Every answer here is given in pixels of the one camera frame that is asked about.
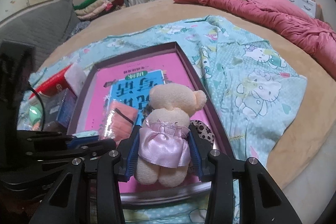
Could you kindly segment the leopard print scrunchie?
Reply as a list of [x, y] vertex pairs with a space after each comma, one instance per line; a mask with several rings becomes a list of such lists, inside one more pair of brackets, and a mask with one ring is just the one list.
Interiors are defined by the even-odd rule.
[[193, 124], [196, 127], [200, 138], [206, 139], [212, 145], [214, 144], [214, 134], [204, 122], [199, 120], [191, 120], [190, 124]]

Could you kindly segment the peach teddy pink dress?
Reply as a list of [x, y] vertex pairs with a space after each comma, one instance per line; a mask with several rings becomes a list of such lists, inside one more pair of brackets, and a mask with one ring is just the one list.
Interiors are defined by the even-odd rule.
[[191, 161], [187, 141], [190, 118], [204, 108], [207, 96], [181, 84], [160, 84], [150, 89], [152, 112], [139, 130], [135, 179], [142, 185], [159, 182], [173, 188], [185, 180]]

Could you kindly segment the dark blue box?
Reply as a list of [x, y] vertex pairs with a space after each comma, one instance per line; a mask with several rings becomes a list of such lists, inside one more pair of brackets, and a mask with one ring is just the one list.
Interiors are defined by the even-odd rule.
[[66, 88], [62, 92], [49, 98], [45, 104], [44, 131], [67, 132], [77, 96]]

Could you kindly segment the green makeup sponge egg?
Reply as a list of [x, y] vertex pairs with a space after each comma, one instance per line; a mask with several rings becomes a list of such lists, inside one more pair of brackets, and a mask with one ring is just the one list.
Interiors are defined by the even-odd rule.
[[42, 112], [36, 106], [30, 106], [29, 108], [29, 119], [32, 125], [41, 122]]

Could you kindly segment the red white tissue box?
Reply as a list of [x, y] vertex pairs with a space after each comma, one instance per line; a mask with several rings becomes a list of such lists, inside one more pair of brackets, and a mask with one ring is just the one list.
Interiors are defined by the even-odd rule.
[[75, 96], [79, 96], [87, 75], [78, 64], [71, 64], [55, 73], [45, 82], [40, 84], [35, 91], [47, 98], [69, 89]]

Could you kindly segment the blue hello kitty sheet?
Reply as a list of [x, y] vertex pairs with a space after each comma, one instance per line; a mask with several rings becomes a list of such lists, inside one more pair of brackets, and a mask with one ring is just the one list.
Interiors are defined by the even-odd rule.
[[76, 135], [94, 131], [109, 138], [116, 119], [112, 104], [130, 107], [138, 112], [134, 121], [141, 127], [135, 181], [140, 186], [158, 184], [175, 189], [193, 164], [193, 150], [187, 142], [189, 125], [211, 102], [236, 159], [255, 157], [265, 164], [276, 141], [297, 115], [307, 79], [267, 40], [220, 16], [108, 36], [30, 75], [29, 82], [38, 88], [65, 67], [83, 74], [99, 61], [169, 42], [178, 43], [204, 88], [193, 88], [185, 79], [180, 59], [169, 54], [140, 59], [131, 67], [118, 65], [108, 69], [111, 86], [88, 107], [90, 115], [97, 115], [95, 124]]

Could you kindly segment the tan bed cover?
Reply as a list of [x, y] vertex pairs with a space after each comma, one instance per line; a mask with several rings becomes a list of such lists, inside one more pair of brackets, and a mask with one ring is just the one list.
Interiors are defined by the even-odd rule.
[[[160, 0], [94, 20], [61, 46], [41, 68], [45, 77], [71, 62], [93, 63], [138, 48], [177, 42], [197, 62], [209, 54], [205, 87], [234, 154], [257, 156], [280, 187], [309, 164], [335, 125], [335, 80], [307, 53], [268, 28], [212, 7]], [[246, 117], [236, 107], [238, 84], [250, 86], [253, 71], [281, 85], [265, 116]]]

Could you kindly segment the grey quilted headboard cushion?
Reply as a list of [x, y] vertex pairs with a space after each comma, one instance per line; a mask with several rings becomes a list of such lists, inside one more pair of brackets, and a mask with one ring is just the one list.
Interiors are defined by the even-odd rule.
[[60, 0], [33, 9], [1, 27], [1, 40], [12, 40], [35, 47], [35, 67], [65, 41], [80, 22], [73, 0]]

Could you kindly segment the stack of folded clothes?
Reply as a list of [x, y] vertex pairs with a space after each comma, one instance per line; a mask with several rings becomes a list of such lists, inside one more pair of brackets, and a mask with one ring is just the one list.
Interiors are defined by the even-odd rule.
[[129, 7], [128, 0], [85, 0], [73, 8], [81, 21], [92, 21], [126, 7]]

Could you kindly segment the pink quilt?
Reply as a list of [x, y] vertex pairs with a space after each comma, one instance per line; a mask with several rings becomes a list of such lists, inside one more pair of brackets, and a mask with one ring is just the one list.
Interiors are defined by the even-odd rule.
[[224, 10], [269, 28], [309, 54], [335, 77], [335, 31], [288, 0], [174, 0]]

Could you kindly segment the white drawer cabinet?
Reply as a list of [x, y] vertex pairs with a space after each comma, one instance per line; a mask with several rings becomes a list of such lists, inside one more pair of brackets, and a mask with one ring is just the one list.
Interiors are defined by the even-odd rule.
[[288, 0], [291, 3], [298, 6], [301, 10], [303, 10], [307, 15], [311, 18], [319, 18], [319, 7], [312, 0]]

